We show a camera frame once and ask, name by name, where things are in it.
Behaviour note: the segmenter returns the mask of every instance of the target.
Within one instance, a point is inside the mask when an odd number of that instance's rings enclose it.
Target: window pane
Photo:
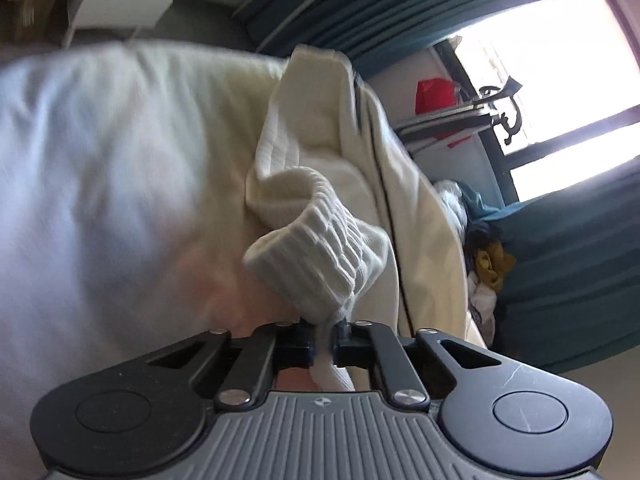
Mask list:
[[[640,103],[638,64],[605,0],[545,0],[460,36],[456,53],[475,86],[500,86],[507,75],[523,84],[516,97],[525,135],[506,153]],[[502,137],[500,128],[496,134]]]
[[[640,155],[640,123],[511,170],[521,202],[562,189]]]

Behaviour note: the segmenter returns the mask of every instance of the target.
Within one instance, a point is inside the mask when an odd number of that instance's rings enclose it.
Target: gray ribbed plate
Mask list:
[[[70,477],[52,472],[48,480]],[[220,416],[201,446],[148,480],[496,480],[464,458],[423,413],[380,394],[270,392]],[[580,480],[595,480],[586,472]]]

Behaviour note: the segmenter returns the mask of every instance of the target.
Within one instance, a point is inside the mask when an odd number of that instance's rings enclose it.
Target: blue cloth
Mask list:
[[[260,44],[307,0],[252,0],[238,12]],[[315,0],[262,51],[288,56],[299,43],[345,53],[364,77],[467,25],[540,0]]]
[[[640,157],[482,221],[518,260],[498,294],[506,354],[561,373],[640,344]]]

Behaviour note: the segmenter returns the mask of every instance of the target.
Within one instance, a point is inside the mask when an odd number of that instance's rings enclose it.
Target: teal curtain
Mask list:
[[[560,373],[640,344],[640,157],[488,212],[518,259],[498,295],[505,353]]]
[[[238,17],[260,44],[305,0],[253,0]],[[288,56],[299,43],[347,54],[364,77],[481,18],[539,0],[315,0],[266,44]]]

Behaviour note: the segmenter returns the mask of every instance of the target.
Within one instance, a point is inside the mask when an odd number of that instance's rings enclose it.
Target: scratch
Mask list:
[[[507,379],[507,382],[505,382],[502,387],[504,388],[507,384],[509,384],[509,382],[511,382],[511,380],[513,379],[513,377],[518,373],[518,371],[524,366],[524,364],[519,364],[518,367],[513,371],[513,374],[511,374],[511,377],[509,377]]]
[[[529,421],[527,420],[527,417],[524,416],[524,412],[522,411],[522,408],[520,408],[520,415],[522,415],[522,420],[524,420],[524,423],[527,425],[527,431],[531,433],[531,426],[529,425]]]

